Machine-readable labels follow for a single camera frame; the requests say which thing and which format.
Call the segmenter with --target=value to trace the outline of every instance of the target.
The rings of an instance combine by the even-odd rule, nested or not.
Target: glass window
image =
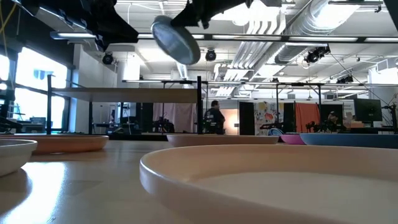
[[[47,95],[29,91],[23,88],[15,89],[16,100],[14,118],[19,121],[29,121],[30,118],[47,118]],[[51,100],[51,128],[62,128],[65,99],[53,96]]]
[[[2,80],[8,79],[9,70],[10,70],[10,61],[6,56],[0,55],[0,78]]]
[[[54,75],[52,86],[65,88],[68,68],[31,49],[22,48],[18,54],[16,83],[47,90],[47,75]]]

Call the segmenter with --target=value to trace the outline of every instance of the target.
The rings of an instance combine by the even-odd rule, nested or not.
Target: pink curtain
[[[317,104],[312,103],[296,103],[296,127],[298,133],[306,133],[308,124],[314,121],[319,124],[319,108]]]
[[[153,120],[157,121],[162,116],[163,103],[154,103]],[[174,124],[175,132],[182,133],[196,131],[196,104],[194,103],[165,103],[164,118],[169,119]]]

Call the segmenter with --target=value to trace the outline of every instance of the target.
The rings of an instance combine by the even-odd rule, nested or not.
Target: orange curtain
[[[305,127],[311,121],[319,124],[319,108],[317,104],[311,103],[296,103],[296,127],[298,133],[306,133]]]

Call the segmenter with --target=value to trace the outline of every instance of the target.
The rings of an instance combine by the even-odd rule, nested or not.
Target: computer screen
[[[357,121],[383,121],[380,100],[355,99],[354,109]]]

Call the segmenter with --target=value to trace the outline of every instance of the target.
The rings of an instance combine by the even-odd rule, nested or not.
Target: colorful poster
[[[276,103],[260,102],[254,104],[254,130],[256,136],[268,135],[268,129],[261,129],[264,124],[274,124],[277,121]],[[279,103],[279,122],[284,121],[284,104]]]

